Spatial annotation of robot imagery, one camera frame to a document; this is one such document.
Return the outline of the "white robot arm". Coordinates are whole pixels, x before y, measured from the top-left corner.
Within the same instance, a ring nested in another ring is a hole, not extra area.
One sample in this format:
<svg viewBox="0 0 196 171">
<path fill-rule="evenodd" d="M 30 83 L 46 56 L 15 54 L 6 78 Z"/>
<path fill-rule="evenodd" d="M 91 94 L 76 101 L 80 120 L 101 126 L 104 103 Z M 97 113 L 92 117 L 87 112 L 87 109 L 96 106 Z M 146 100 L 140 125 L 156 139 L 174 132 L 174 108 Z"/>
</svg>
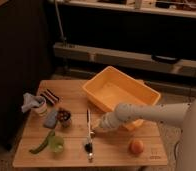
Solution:
<svg viewBox="0 0 196 171">
<path fill-rule="evenodd" d="M 118 104 L 93 125 L 95 132 L 117 130 L 119 126 L 137 119 L 162 122 L 182 130 L 175 171 L 196 171 L 196 99 L 192 103 L 155 106 Z"/>
</svg>

